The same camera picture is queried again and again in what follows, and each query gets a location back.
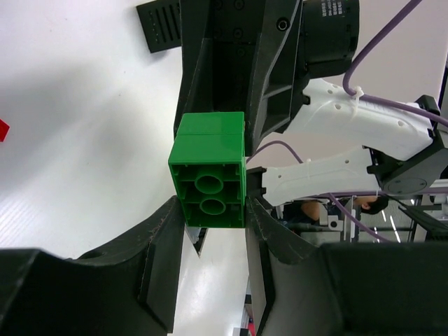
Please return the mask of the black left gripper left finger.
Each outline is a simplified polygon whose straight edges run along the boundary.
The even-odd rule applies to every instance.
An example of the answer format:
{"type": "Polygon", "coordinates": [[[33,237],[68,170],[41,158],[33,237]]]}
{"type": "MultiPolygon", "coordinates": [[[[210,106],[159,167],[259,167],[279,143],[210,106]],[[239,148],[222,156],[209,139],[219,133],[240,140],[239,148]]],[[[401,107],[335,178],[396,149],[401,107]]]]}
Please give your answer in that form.
{"type": "Polygon", "coordinates": [[[1,251],[2,335],[168,335],[184,220],[177,197],[77,259],[1,251]]]}

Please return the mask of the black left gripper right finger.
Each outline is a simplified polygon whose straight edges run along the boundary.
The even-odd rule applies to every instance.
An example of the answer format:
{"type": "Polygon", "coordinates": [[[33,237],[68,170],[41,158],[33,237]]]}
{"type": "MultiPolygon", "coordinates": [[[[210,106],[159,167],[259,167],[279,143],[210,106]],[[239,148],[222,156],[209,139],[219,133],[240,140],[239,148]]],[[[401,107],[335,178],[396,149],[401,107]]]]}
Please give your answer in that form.
{"type": "Polygon", "coordinates": [[[443,242],[314,246],[246,200],[258,335],[446,335],[443,242]]]}

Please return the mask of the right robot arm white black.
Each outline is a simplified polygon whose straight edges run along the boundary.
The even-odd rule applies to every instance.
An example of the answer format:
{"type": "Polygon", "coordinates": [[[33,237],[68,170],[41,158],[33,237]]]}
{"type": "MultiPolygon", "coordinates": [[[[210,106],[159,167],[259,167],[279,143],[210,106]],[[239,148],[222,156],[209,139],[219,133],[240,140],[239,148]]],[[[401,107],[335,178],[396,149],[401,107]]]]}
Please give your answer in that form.
{"type": "Polygon", "coordinates": [[[421,103],[332,86],[359,63],[357,1],[182,1],[183,77],[169,157],[183,205],[216,214],[258,191],[272,205],[343,191],[414,194],[447,165],[440,117],[421,103]],[[313,132],[349,153],[267,168],[258,189],[244,159],[269,134],[313,132]]]}

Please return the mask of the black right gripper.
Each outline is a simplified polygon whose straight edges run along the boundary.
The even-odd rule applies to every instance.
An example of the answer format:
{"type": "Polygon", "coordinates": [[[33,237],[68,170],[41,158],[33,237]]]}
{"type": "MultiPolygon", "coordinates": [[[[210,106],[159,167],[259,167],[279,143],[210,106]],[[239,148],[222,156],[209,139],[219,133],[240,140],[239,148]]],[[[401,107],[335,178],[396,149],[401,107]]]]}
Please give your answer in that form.
{"type": "Polygon", "coordinates": [[[174,136],[186,113],[245,115],[245,152],[279,131],[311,79],[343,74],[358,45],[358,1],[181,1],[181,86],[174,136]]]}

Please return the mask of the green lego brick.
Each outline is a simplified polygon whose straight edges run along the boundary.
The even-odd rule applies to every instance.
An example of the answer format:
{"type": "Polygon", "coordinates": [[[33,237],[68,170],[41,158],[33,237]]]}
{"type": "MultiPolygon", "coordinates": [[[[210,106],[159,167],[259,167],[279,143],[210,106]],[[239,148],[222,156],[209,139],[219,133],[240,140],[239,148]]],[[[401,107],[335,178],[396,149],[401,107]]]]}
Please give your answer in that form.
{"type": "Polygon", "coordinates": [[[245,226],[246,154],[242,112],[184,114],[168,165],[187,226],[245,226]]]}

